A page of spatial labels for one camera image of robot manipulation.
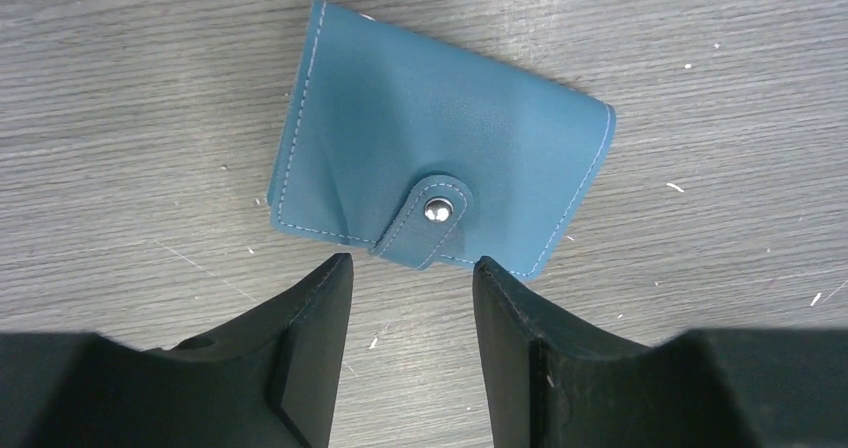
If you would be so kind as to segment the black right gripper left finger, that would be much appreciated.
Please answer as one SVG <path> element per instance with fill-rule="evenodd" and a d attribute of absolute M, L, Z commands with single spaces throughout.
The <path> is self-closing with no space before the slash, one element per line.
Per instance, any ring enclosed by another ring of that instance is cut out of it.
<path fill-rule="evenodd" d="M 338 253 L 171 349 L 93 332 L 1 336 L 5 447 L 325 447 L 353 289 Z"/>

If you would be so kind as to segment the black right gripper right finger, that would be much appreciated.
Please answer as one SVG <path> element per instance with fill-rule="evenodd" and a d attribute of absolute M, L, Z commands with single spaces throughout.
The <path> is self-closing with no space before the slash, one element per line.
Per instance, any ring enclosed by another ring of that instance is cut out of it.
<path fill-rule="evenodd" d="M 843 328 L 699 328 L 654 347 L 538 295 L 494 259 L 473 305 L 498 447 L 843 447 Z"/>

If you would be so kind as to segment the blue leather card holder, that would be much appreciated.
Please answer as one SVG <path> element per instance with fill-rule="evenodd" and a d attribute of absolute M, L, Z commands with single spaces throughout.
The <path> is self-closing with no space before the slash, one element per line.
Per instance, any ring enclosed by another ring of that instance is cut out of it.
<path fill-rule="evenodd" d="M 488 256 L 531 280 L 615 128 L 614 108 L 592 96 L 317 0 L 270 221 L 417 270 Z"/>

